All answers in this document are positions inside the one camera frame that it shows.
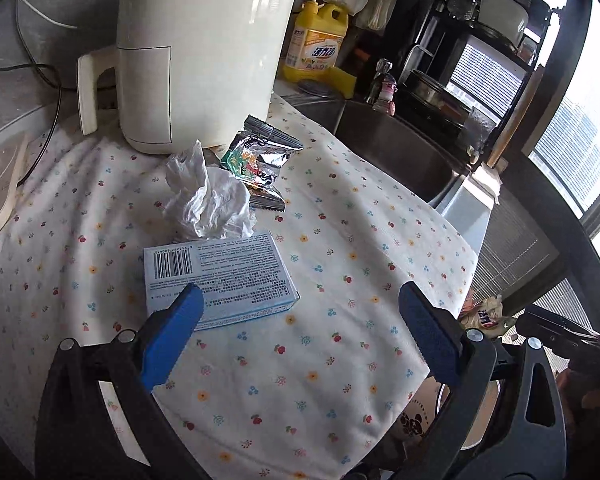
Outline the person's right hand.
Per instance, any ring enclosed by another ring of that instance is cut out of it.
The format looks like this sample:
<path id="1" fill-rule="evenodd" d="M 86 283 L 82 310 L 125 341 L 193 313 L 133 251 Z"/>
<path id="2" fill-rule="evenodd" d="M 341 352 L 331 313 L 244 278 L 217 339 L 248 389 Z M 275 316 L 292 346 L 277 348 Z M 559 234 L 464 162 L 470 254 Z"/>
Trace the person's right hand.
<path id="1" fill-rule="evenodd" d="M 600 382 L 566 368 L 555 377 L 569 439 L 600 431 Z"/>

